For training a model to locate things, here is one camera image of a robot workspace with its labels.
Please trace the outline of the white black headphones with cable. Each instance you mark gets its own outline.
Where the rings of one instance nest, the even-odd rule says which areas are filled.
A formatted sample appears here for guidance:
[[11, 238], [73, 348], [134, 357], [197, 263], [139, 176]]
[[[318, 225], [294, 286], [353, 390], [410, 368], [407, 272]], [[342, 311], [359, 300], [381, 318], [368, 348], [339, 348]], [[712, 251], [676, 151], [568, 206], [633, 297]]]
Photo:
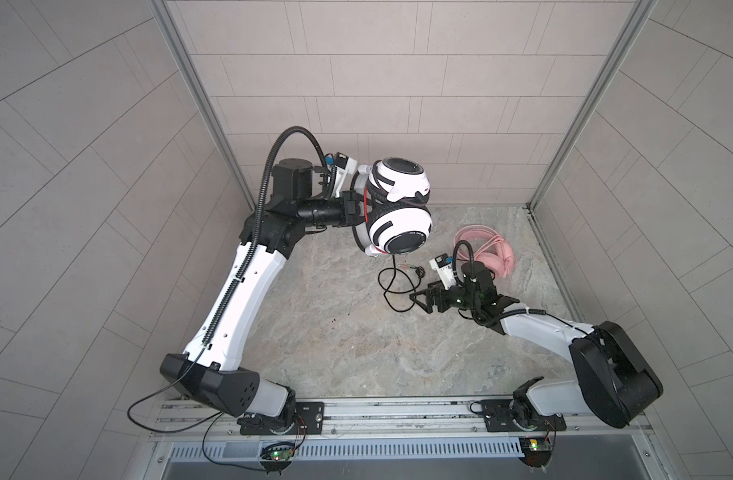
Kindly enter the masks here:
[[370, 257], [395, 257], [424, 246], [432, 230], [430, 183], [423, 167], [388, 157], [356, 169], [352, 179], [360, 223], [352, 227]]

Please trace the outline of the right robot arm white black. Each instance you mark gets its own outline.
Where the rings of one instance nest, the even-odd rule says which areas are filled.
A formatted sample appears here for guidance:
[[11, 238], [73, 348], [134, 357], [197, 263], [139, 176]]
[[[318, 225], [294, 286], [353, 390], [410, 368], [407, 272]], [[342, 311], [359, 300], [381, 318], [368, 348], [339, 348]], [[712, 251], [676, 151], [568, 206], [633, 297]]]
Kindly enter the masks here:
[[531, 342], [572, 364], [571, 379], [536, 377], [513, 392], [509, 411], [518, 428], [534, 431], [552, 417], [592, 414], [621, 429], [662, 396], [660, 379], [618, 324], [573, 322], [530, 308], [498, 293], [491, 271], [473, 258], [459, 262], [456, 255], [440, 255], [430, 265], [438, 281], [409, 296], [422, 310], [465, 311], [480, 327]]

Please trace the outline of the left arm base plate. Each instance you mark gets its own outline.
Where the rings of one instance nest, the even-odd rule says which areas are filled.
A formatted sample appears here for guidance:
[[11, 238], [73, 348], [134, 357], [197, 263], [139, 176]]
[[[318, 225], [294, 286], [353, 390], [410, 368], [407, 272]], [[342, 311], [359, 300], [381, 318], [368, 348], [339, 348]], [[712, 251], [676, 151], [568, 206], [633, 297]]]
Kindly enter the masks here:
[[296, 402], [294, 409], [284, 408], [280, 417], [268, 417], [260, 414], [244, 415], [236, 423], [240, 426], [240, 434], [250, 435], [292, 435], [322, 433], [326, 404], [324, 402]]

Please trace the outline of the pink headphones with cable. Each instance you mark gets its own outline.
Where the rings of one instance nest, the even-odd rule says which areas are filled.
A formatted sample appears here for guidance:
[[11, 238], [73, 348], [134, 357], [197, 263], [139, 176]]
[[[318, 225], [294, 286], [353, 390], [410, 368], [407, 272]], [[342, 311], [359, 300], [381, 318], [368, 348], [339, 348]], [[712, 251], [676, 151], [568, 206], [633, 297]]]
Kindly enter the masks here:
[[516, 266], [516, 257], [507, 241], [493, 228], [485, 225], [468, 225], [462, 227], [454, 235], [453, 242], [475, 242], [473, 258], [481, 262], [495, 278], [506, 278], [512, 274]]

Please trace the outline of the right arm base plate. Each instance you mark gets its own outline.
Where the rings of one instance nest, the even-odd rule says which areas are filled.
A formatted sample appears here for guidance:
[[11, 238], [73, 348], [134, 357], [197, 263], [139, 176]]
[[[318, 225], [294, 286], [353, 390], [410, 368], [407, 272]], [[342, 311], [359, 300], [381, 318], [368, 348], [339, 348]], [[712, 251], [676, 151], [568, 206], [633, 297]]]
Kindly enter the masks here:
[[473, 402], [469, 411], [484, 420], [492, 432], [562, 432], [566, 423], [559, 415], [542, 416], [525, 400], [486, 399]]

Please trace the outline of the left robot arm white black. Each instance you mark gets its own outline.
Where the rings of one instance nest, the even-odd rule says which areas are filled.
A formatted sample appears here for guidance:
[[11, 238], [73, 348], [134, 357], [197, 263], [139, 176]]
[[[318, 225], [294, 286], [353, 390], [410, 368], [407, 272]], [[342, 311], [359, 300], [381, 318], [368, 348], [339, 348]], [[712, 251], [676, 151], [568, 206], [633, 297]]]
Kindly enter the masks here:
[[296, 416], [292, 388], [242, 367], [246, 340], [268, 289], [298, 241], [328, 227], [356, 225], [356, 196], [336, 194], [338, 167], [310, 130], [292, 126], [276, 138], [262, 172], [254, 214], [246, 219], [232, 270], [182, 353], [168, 354], [160, 374], [171, 388], [216, 414], [259, 415], [286, 429]]

